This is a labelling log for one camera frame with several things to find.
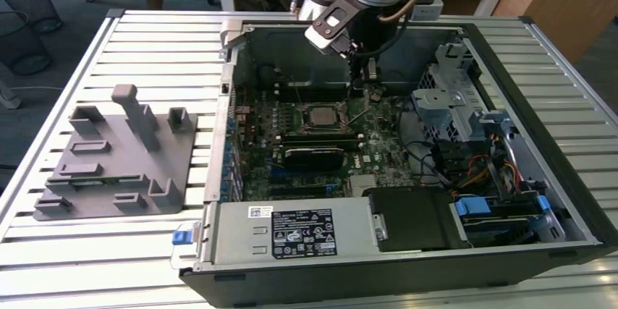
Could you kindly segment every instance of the black trash can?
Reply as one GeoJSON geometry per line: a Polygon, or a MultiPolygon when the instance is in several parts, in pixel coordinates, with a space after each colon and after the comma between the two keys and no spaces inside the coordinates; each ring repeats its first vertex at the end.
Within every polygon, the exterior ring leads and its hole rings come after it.
{"type": "Polygon", "coordinates": [[[0,62],[16,75],[31,75],[51,63],[51,56],[23,12],[0,12],[0,62]]]}
{"type": "Polygon", "coordinates": [[[6,2],[11,9],[28,15],[30,25],[38,33],[50,33],[62,26],[51,0],[6,0],[6,2]]]}

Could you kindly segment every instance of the sticker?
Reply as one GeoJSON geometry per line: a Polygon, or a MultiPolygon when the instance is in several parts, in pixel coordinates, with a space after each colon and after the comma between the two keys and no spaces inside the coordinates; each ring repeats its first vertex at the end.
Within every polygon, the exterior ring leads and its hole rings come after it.
{"type": "Polygon", "coordinates": [[[250,218],[253,217],[271,217],[273,214],[273,206],[251,206],[249,212],[250,218]]]}
{"type": "Polygon", "coordinates": [[[273,211],[271,214],[273,256],[278,260],[337,255],[331,209],[273,211]]]}

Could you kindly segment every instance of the aluminum extrusion table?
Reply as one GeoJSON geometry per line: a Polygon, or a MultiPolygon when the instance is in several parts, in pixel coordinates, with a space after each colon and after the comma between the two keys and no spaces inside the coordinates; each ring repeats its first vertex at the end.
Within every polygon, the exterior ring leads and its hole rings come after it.
{"type": "MultiPolygon", "coordinates": [[[[218,86],[219,30],[229,18],[290,20],[277,13],[126,11],[107,18],[0,198],[0,308],[210,308],[170,266],[171,234],[202,215],[218,86]],[[78,105],[121,112],[113,87],[131,83],[155,113],[199,114],[186,206],[179,214],[39,222],[42,196],[72,131],[78,105]]],[[[474,22],[524,95],[618,226],[618,118],[536,25],[474,22]]],[[[494,103],[498,94],[489,88],[494,103]]],[[[557,268],[510,287],[370,297],[275,308],[618,308],[617,254],[557,268]]]]}

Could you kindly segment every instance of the blue plastic clip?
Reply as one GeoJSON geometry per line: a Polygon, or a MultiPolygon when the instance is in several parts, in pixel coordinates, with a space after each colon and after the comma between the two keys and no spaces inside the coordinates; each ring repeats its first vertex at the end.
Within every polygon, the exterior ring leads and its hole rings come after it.
{"type": "Polygon", "coordinates": [[[174,231],[173,245],[190,245],[193,244],[193,231],[174,231]]]}
{"type": "Polygon", "coordinates": [[[552,210],[552,205],[550,201],[548,200],[548,197],[545,195],[538,195],[537,196],[537,202],[540,204],[540,207],[544,211],[550,211],[552,210]]]}
{"type": "Polygon", "coordinates": [[[460,216],[492,213],[490,205],[484,197],[462,197],[456,202],[460,216]]]}
{"type": "Polygon", "coordinates": [[[333,193],[333,191],[335,191],[337,186],[338,186],[338,184],[329,184],[327,185],[327,195],[330,195],[333,193]]]}

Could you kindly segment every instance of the metal bracket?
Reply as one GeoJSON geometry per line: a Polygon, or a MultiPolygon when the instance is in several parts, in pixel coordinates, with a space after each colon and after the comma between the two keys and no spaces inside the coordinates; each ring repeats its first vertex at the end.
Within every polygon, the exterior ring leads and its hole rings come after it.
{"type": "Polygon", "coordinates": [[[450,106],[466,105],[460,94],[438,88],[416,90],[414,98],[418,107],[424,109],[449,109],[450,106]]]}
{"type": "Polygon", "coordinates": [[[243,21],[226,20],[222,23],[222,31],[219,32],[223,48],[234,47],[243,39],[243,21]]]}
{"type": "Polygon", "coordinates": [[[512,126],[512,117],[504,110],[489,112],[476,111],[470,116],[470,124],[481,124],[481,128],[473,129],[473,135],[482,135],[484,128],[488,127],[494,128],[493,132],[497,132],[500,128],[508,134],[512,126]]]}

